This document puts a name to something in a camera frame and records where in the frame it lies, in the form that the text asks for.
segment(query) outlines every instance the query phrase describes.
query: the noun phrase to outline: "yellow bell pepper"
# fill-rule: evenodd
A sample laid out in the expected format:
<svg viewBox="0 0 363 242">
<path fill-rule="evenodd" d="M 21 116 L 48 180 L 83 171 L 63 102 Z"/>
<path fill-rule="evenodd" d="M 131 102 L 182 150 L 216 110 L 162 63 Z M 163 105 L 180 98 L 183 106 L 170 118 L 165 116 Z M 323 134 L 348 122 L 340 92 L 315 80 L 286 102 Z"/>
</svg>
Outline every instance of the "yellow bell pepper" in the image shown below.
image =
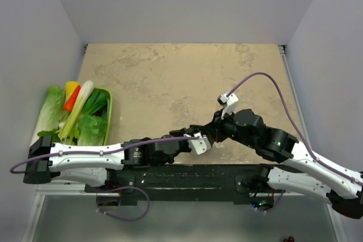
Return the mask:
<svg viewBox="0 0 363 242">
<path fill-rule="evenodd" d="M 78 82 L 67 82 L 66 86 L 64 87 L 66 91 L 66 101 L 69 100 L 70 96 L 73 94 L 74 90 L 79 86 Z"/>
</svg>

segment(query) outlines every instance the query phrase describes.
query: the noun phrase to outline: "carrot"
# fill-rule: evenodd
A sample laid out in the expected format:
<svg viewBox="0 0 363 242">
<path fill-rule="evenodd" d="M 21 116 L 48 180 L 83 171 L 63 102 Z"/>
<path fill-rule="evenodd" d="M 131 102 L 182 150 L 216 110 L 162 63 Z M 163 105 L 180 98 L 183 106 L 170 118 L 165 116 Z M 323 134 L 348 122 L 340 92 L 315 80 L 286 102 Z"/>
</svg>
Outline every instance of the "carrot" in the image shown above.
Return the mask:
<svg viewBox="0 0 363 242">
<path fill-rule="evenodd" d="M 73 110 L 73 106 L 75 104 L 75 101 L 77 100 L 77 96 L 79 94 L 79 91 L 81 90 L 81 86 L 77 86 L 72 95 L 70 96 L 69 100 L 64 104 L 63 110 L 71 112 Z"/>
</svg>

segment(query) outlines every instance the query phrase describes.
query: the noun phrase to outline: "beige countertop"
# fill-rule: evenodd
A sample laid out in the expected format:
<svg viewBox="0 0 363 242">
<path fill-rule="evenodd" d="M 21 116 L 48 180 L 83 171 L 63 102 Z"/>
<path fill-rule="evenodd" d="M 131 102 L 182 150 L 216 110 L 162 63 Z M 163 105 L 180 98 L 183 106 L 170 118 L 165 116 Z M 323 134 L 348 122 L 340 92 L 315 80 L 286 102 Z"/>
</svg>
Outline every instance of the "beige countertop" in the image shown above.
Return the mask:
<svg viewBox="0 0 363 242">
<path fill-rule="evenodd" d="M 159 138 L 170 130 L 204 125 L 220 109 L 217 97 L 247 75 L 263 71 L 277 81 L 299 124 L 277 45 L 88 44 L 79 81 L 91 79 L 113 94 L 109 144 Z M 272 82 L 255 76 L 235 94 L 271 127 L 297 135 Z M 254 150 L 226 140 L 202 155 L 180 154 L 176 163 L 262 163 Z"/>
</svg>

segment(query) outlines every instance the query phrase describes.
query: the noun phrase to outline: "metal frame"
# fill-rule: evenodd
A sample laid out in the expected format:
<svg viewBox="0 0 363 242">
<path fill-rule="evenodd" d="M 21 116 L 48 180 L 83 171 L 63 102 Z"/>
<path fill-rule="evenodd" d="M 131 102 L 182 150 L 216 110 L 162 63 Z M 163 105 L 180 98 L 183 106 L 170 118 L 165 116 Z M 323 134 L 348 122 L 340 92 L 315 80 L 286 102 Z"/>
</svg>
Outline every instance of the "metal frame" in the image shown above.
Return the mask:
<svg viewBox="0 0 363 242">
<path fill-rule="evenodd" d="M 310 144 L 309 135 L 307 134 L 307 130 L 306 130 L 306 126 L 305 126 L 305 123 L 303 120 L 300 104 L 298 101 L 298 97 L 296 95 L 296 90 L 295 90 L 294 83 L 293 83 L 291 73 L 289 70 L 289 66 L 287 63 L 285 49 L 281 45 L 278 46 L 278 49 L 280 51 L 281 59 L 284 64 L 284 67 L 285 67 L 286 77 L 289 81 L 290 89 L 293 94 L 293 98 L 295 101 L 295 106 L 296 106 L 298 117 L 300 120 L 302 132 L 303 132 L 306 140 Z M 34 199 L 33 206 L 32 206 L 32 209 L 31 209 L 31 212 L 29 215 L 27 227 L 26 227 L 26 230 L 25 230 L 23 238 L 22 238 L 22 242 L 33 241 L 37 223 L 38 223 L 39 216 L 41 213 L 41 209 L 44 204 L 45 196 L 48 196 L 48 195 L 49 196 L 52 196 L 52 195 L 74 196 L 74 195 L 84 195 L 84 194 L 86 194 L 85 185 L 79 184 L 76 182 L 57 181 L 57 182 L 52 182 L 50 184 L 38 185 L 36 188 L 35 199 Z M 117 196 L 117 193 L 87 193 L 87 195 L 88 196 Z M 286 196 L 298 196 L 299 194 L 297 194 L 295 192 L 286 192 L 285 195 Z M 341 220 L 341 216 L 338 213 L 336 213 L 330 205 L 327 205 L 327 209 L 328 209 L 328 212 L 330 215 L 330 219 L 331 219 L 334 231 L 335 231 L 337 241 L 338 242 L 348 241 L 347 235 L 345 233 L 343 223 Z"/>
</svg>

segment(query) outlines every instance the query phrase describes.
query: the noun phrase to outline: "white wall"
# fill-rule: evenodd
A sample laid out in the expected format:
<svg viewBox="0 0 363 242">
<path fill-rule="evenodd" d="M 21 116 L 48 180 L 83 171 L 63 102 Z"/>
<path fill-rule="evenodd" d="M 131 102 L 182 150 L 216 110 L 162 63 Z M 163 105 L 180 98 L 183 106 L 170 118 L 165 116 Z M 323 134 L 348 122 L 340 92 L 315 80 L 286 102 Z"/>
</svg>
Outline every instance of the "white wall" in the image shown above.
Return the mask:
<svg viewBox="0 0 363 242">
<path fill-rule="evenodd" d="M 313 148 L 362 171 L 363 0 L 314 0 L 286 51 Z M 363 220 L 344 223 L 363 241 Z"/>
<path fill-rule="evenodd" d="M 27 158 L 46 88 L 74 79 L 81 53 L 60 0 L 0 0 L 0 241 L 21 239 L 35 191 L 9 168 Z"/>
<path fill-rule="evenodd" d="M 87 42 L 286 44 L 312 0 L 62 0 Z"/>
</svg>

